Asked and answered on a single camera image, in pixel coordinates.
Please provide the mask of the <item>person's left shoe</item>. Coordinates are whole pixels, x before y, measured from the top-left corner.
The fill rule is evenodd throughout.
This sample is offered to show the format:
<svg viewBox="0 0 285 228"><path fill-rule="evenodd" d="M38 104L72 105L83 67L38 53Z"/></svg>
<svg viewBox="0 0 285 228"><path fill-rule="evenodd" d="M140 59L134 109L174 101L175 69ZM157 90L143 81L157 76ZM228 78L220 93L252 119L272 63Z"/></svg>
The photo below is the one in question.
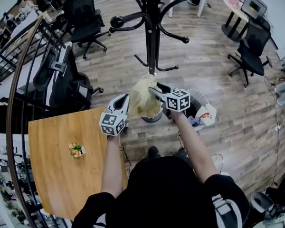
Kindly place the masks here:
<svg viewBox="0 0 285 228"><path fill-rule="evenodd" d="M157 147L152 146L148 149L148 158L159 158L160 153Z"/></svg>

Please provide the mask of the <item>black coat stand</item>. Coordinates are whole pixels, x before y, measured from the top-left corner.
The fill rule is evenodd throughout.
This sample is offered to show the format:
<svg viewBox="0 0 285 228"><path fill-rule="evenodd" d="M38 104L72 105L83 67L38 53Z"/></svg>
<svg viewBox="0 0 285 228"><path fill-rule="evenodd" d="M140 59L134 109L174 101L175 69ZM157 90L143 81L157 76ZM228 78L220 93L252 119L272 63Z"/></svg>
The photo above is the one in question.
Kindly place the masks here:
<svg viewBox="0 0 285 228"><path fill-rule="evenodd" d="M162 19L165 14L175 5L188 0L171 1L166 7L161 0L135 0L140 7L140 11L127 16L114 16L111 18L109 31L131 31L145 25L147 63L144 63L137 55L139 62L149 68L149 74L155 75L155 70L166 72L177 70L178 65L169 68L159 68L160 34L177 39L184 44L189 43L188 37L181 37L166 31L162 26Z"/></svg>

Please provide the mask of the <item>grey laundry basket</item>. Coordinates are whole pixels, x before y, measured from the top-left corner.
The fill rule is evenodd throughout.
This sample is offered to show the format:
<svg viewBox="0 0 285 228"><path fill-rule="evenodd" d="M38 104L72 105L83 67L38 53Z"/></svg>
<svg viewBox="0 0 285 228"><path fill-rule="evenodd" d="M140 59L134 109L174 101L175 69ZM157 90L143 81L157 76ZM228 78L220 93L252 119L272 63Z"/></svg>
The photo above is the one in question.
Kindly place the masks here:
<svg viewBox="0 0 285 228"><path fill-rule="evenodd" d="M186 109L184 111L184 114L186 115L186 117L188 118L189 116L193 116L194 117L198 117L197 116L197 112L198 110L208 104L208 100L205 98L205 96L198 90L196 89L189 89L188 90L189 94L190 94L190 108ZM195 131L199 131L202 128L194 128Z"/></svg>

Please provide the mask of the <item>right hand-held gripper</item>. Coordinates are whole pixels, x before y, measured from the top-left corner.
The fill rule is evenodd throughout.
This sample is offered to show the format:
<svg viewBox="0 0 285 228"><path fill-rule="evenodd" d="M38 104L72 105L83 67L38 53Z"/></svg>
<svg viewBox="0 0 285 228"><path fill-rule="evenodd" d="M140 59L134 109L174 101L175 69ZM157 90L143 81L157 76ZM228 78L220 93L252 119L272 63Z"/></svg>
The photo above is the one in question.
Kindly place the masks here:
<svg viewBox="0 0 285 228"><path fill-rule="evenodd" d="M184 89L173 91L170 85L157 83L157 87L149 88L149 93L154 96L158 101L165 103L165 115L171 119L172 112L183 112L190 108L190 94Z"/></svg>

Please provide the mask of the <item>black office chair with headrest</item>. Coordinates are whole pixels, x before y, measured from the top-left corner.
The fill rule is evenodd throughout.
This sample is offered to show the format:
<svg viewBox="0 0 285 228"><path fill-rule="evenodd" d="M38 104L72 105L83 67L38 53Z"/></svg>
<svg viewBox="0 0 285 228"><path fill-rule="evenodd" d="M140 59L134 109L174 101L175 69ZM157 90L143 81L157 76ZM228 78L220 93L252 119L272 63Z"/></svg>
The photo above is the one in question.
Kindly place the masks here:
<svg viewBox="0 0 285 228"><path fill-rule="evenodd" d="M102 93L103 88L93 88L89 78L80 73L70 46L67 46L62 62L58 52L49 48L37 71L33 85L38 91L52 86L49 106L66 113L82 111L91 105L92 95Z"/></svg>

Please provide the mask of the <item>grey office chair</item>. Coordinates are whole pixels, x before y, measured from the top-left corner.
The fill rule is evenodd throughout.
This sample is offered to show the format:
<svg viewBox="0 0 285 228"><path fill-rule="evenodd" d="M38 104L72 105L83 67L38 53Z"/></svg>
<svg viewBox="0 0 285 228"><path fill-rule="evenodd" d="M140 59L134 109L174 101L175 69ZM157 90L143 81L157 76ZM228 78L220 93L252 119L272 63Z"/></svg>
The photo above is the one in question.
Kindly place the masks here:
<svg viewBox="0 0 285 228"><path fill-rule="evenodd" d="M250 203L259 213L271 211L274 206L274 202L266 194L258 191L251 194Z"/></svg>

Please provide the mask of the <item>person's right forearm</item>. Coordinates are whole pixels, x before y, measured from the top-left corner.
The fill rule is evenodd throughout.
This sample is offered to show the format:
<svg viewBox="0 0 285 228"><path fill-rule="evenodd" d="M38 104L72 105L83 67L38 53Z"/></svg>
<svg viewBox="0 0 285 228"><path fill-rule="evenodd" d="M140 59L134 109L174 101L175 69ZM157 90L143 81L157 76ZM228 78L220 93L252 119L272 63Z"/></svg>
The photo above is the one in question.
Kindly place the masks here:
<svg viewBox="0 0 285 228"><path fill-rule="evenodd" d="M200 182L204 183L210 176L219 173L211 154L183 113L172 112L171 116L178 127L196 176Z"/></svg>

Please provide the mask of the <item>wooden table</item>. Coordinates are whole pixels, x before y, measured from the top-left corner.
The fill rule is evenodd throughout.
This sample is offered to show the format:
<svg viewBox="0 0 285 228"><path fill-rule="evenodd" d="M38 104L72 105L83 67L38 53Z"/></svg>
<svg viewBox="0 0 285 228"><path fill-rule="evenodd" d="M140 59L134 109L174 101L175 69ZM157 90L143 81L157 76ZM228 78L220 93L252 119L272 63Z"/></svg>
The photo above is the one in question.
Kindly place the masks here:
<svg viewBox="0 0 285 228"><path fill-rule="evenodd" d="M45 212L73 220L90 195L101 190L106 135L99 128L95 108L28 123L29 155L34 182ZM69 144L85 148L80 158Z"/></svg>

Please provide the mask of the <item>black monitor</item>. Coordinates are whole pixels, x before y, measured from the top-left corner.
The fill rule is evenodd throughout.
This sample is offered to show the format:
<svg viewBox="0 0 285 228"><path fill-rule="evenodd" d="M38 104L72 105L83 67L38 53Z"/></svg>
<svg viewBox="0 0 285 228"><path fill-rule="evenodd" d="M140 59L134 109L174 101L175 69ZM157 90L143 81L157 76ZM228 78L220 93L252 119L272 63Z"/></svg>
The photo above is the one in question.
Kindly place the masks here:
<svg viewBox="0 0 285 228"><path fill-rule="evenodd" d="M241 10L254 19L263 17L267 11L267 5L262 0L244 0Z"/></svg>

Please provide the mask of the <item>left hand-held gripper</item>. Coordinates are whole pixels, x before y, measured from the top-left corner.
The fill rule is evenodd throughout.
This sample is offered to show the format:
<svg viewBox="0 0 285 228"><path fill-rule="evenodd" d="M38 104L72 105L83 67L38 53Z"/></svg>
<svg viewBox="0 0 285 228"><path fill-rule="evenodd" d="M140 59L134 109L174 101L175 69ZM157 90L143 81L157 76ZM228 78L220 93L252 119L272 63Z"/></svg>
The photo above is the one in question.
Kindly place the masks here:
<svg viewBox="0 0 285 228"><path fill-rule="evenodd" d="M128 108L130 96L123 94L109 102L107 109L101 113L99 127L103 134L118 136L128 128Z"/></svg>

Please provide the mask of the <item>person's left forearm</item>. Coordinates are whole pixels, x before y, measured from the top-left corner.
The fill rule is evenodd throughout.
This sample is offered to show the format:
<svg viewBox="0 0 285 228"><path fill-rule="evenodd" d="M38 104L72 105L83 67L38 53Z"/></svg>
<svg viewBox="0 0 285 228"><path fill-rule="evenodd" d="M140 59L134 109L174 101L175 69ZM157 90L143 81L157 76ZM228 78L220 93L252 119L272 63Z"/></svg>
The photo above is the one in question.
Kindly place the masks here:
<svg viewBox="0 0 285 228"><path fill-rule="evenodd" d="M102 174L101 192L118 197L123 191L123 169L120 156L119 138L109 136Z"/></svg>

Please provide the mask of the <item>yellow clothes shirt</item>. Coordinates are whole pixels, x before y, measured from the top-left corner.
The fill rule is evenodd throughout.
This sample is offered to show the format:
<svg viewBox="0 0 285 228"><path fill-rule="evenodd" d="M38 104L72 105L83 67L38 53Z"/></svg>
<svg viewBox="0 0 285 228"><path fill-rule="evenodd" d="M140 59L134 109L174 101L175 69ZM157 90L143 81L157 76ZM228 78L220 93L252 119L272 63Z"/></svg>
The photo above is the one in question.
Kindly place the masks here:
<svg viewBox="0 0 285 228"><path fill-rule="evenodd" d="M149 88L155 88L161 92L157 86L156 77L150 74L144 75L131 89L129 96L128 114L131 117L154 118L162 111L161 102L149 92Z"/></svg>

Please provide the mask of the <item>white clothes with red print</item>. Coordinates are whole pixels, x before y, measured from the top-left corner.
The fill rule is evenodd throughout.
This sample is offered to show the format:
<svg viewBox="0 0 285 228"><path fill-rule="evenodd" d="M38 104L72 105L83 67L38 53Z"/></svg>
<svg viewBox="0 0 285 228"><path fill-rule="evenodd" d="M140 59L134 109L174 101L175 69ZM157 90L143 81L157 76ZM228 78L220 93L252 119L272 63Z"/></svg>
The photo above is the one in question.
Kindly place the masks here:
<svg viewBox="0 0 285 228"><path fill-rule="evenodd" d="M209 103L202 106L197 112L198 118L206 126L210 126L210 125L214 124L215 119L216 119L216 115L217 115L217 110Z"/></svg>

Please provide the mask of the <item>small potted flower plant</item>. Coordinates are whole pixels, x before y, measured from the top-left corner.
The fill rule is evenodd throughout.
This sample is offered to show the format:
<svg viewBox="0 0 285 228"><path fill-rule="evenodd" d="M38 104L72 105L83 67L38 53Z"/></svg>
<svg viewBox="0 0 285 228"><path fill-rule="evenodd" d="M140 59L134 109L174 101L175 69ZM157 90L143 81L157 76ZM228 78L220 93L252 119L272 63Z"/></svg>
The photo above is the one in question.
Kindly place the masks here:
<svg viewBox="0 0 285 228"><path fill-rule="evenodd" d="M77 143L69 144L68 148L70 150L70 155L74 158L80 158L86 153L84 146Z"/></svg>

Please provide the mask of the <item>dark metal railing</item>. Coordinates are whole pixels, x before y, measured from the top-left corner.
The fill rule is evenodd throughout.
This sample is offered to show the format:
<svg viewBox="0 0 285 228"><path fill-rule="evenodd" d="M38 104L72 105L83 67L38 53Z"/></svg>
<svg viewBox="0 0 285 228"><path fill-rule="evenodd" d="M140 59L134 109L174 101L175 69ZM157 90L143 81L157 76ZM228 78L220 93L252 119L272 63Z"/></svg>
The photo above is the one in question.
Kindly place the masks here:
<svg viewBox="0 0 285 228"><path fill-rule="evenodd" d="M35 49L33 49L33 58L31 60L30 66L28 68L28 72L24 72L24 62L25 58L28 54L29 48L33 42L34 37L38 32L41 32L41 38L38 40L38 45ZM59 39L50 25L45 21L44 16L40 15L36 20L31 22L27 25L24 29L19 32L18 35L15 36L0 52L0 57L7 61L7 57L3 56L2 53L6 51L11 45L21 38L22 43L24 43L24 48L21 50L18 62L16 65L11 64L12 67L15 68L13 74L10 76L12 77L11 85L9 86L9 97L8 97L8 105L7 105L7 114L6 114L6 151L7 151L7 158L9 164L9 170L11 175L11 180L14 185L14 191L16 194L17 200L20 202L20 206L23 209L23 213L26 217L26 220L29 224L30 228L38 228L36 221L33 220L32 215L37 216L37 221L42 224L42 228L49 228L44 215L41 213L41 204L37 204L36 197L34 192L32 191L31 182L28 171L28 163L27 163L27 156L26 156L26 149L25 149L25 142L24 142L24 110L27 104L33 105L33 107L38 107L42 110L50 110L49 106L45 104L41 104L34 99L30 99L27 97L28 93L28 86L30 76L33 70L33 66L35 63L35 59L38 56L39 47L41 47L41 42L44 38L47 38L46 48L43 52L43 56L45 56L49 44L52 44L54 48L57 48L58 45L61 48L64 48L65 45L63 44L62 40ZM22 158L23 158L23 166L26 173L26 178L28 182L28 187L30 191L30 196L33 198L32 201L32 208L28 209L26 201L23 196L23 192L21 190L21 186L19 185L19 177L17 173L17 165L14 156L14 146L13 146L13 133L12 133L12 113L13 113L13 106L14 100L18 99L22 101L22 109L20 114L20 125L21 125L21 143L22 143Z"/></svg>

